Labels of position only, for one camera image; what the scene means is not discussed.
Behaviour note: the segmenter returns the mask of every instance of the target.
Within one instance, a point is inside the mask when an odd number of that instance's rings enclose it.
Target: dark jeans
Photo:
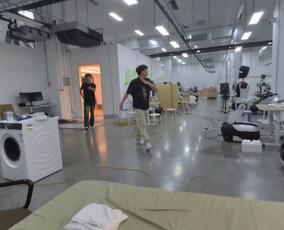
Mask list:
[[[89,127],[89,125],[93,126],[95,103],[84,102],[83,106],[84,106],[84,125],[85,127]]]

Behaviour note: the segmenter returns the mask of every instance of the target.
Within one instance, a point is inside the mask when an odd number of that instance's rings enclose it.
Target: washing machine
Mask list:
[[[38,181],[63,168],[58,117],[0,121],[2,175],[9,180]]]

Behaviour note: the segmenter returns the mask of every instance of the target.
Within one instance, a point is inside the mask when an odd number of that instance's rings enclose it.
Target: doorway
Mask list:
[[[102,100],[102,79],[101,79],[101,66],[100,64],[94,65],[86,65],[86,66],[79,66],[79,88],[87,79],[85,78],[86,74],[91,74],[93,79],[92,82],[96,85],[95,91],[95,110],[94,110],[94,118],[95,122],[101,121],[104,119],[104,111],[103,111],[103,100]],[[80,97],[81,100],[81,113],[82,113],[82,120],[84,119],[84,107],[83,107],[83,99]]]

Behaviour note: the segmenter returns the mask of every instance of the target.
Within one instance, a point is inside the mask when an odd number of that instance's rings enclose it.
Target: short black hair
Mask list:
[[[86,74],[85,78],[87,78],[87,77],[93,77],[93,76],[92,76],[92,74]]]
[[[145,69],[148,69],[146,65],[139,65],[137,68],[135,68],[135,71],[137,72],[138,76],[140,76],[142,71]]]

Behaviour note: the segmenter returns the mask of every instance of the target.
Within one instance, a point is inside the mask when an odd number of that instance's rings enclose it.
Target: concrete floor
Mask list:
[[[61,129],[64,168],[37,183],[69,181],[94,167],[109,166],[143,170],[152,176],[153,188],[184,191],[192,177],[202,175],[211,181],[204,193],[284,202],[284,168],[278,148],[267,147],[262,154],[242,153],[240,143],[227,143],[222,137],[204,138],[202,128],[209,126],[209,121],[202,117],[220,119],[221,124],[225,115],[219,111],[219,100],[209,100],[208,105],[200,101],[192,114],[179,115],[174,122],[163,121],[162,130],[150,128],[153,148],[149,152],[135,144],[135,126],[107,124],[90,131]],[[253,115],[253,121],[257,119],[260,116]],[[261,138],[262,142],[268,140],[274,138]],[[142,173],[111,169],[93,171],[85,179],[137,186],[149,182]],[[192,181],[189,191],[197,192],[206,182],[201,178]],[[35,187],[30,210],[38,209],[72,185]],[[0,189],[0,209],[23,205],[26,194],[24,187]]]

